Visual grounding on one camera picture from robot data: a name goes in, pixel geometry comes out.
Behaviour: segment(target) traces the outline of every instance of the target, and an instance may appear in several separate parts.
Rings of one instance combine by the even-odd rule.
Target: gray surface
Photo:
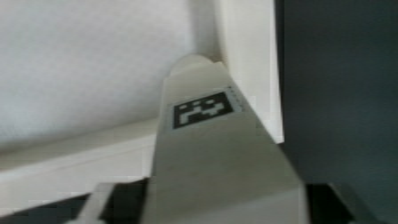
[[[153,118],[176,60],[219,49],[210,0],[0,5],[4,151]]]
[[[398,223],[396,1],[284,1],[284,151]]]

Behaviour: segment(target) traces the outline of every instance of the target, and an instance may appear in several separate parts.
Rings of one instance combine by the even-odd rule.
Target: white ceiling
[[[190,53],[219,57],[212,0],[2,0],[0,150],[155,117]]]

